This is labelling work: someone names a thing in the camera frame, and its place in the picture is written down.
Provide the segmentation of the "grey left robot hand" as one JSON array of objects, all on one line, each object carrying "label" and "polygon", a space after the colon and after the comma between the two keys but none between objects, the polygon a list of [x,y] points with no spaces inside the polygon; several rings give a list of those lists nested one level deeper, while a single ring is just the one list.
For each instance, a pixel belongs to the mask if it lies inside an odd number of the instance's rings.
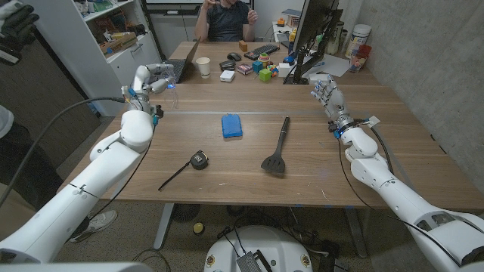
[{"label": "grey left robot hand", "polygon": [[175,88],[175,73],[172,64],[141,65],[135,71],[130,86],[121,87],[121,92],[128,110],[140,110],[152,114],[155,110],[150,105],[149,93],[161,94],[166,89]]}]

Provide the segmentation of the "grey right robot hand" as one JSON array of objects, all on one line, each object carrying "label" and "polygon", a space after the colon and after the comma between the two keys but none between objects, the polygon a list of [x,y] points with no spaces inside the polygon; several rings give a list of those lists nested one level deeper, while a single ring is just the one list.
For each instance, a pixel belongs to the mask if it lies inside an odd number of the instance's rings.
[{"label": "grey right robot hand", "polygon": [[340,132],[353,126],[354,119],[346,109],[343,93],[331,75],[326,80],[315,83],[311,95],[322,104],[327,117],[336,124]]}]

